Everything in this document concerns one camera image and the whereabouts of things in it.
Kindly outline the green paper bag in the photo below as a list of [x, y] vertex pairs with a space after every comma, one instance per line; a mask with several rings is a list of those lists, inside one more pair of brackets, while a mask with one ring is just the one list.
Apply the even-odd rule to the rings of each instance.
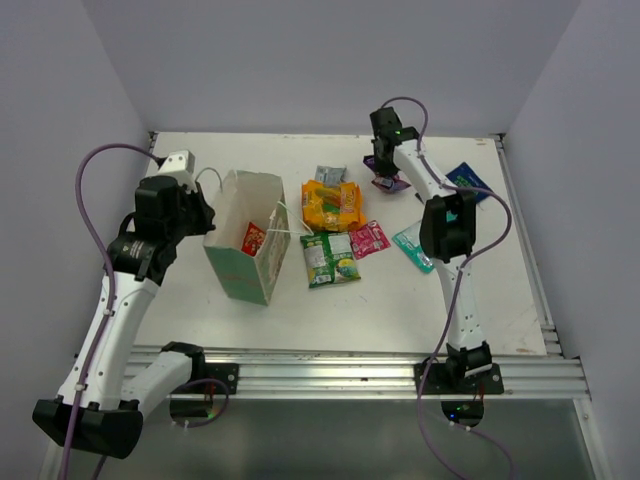
[[311, 228], [289, 209], [282, 178], [232, 170], [214, 198], [215, 229], [205, 235], [205, 254], [225, 294], [267, 306], [291, 237]]

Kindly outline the purple snack packet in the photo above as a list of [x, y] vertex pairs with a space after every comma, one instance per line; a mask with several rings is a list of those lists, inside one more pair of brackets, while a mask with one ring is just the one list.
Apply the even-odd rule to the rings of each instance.
[[384, 193], [395, 194], [411, 187], [411, 184], [403, 180], [399, 175], [388, 176], [379, 174], [375, 168], [373, 155], [364, 156], [363, 164], [374, 174], [371, 184]]

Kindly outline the red snack packet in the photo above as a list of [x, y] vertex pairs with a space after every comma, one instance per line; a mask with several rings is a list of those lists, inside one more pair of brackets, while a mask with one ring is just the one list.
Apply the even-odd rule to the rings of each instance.
[[241, 251], [254, 257], [263, 245], [265, 238], [266, 232], [255, 223], [249, 222], [242, 240]]

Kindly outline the dark blue chips packet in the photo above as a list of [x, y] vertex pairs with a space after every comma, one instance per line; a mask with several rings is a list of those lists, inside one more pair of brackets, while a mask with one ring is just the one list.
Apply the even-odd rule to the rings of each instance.
[[479, 204], [489, 197], [491, 188], [480, 178], [471, 166], [462, 162], [446, 174], [448, 180], [460, 188], [472, 188]]

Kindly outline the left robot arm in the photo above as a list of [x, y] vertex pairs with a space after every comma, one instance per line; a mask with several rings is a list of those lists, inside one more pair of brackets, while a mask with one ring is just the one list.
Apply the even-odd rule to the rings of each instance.
[[53, 399], [36, 403], [34, 422], [57, 445], [124, 459], [145, 418], [181, 388], [193, 393], [208, 379], [201, 347], [171, 341], [142, 373], [124, 373], [141, 321], [186, 237], [213, 230], [214, 211], [190, 174], [142, 179], [135, 209], [108, 245], [100, 302], [74, 366]]

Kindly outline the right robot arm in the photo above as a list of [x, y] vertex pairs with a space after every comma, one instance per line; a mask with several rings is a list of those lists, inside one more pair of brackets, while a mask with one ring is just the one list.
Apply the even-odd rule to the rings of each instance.
[[381, 107], [370, 114], [375, 170], [403, 172], [424, 201], [419, 242], [432, 261], [443, 292], [446, 333], [438, 341], [446, 349], [443, 362], [430, 357], [416, 367], [420, 393], [464, 393], [493, 366], [477, 309], [471, 267], [465, 263], [476, 242], [476, 200], [462, 192], [426, 160], [423, 141], [405, 127], [395, 110]]

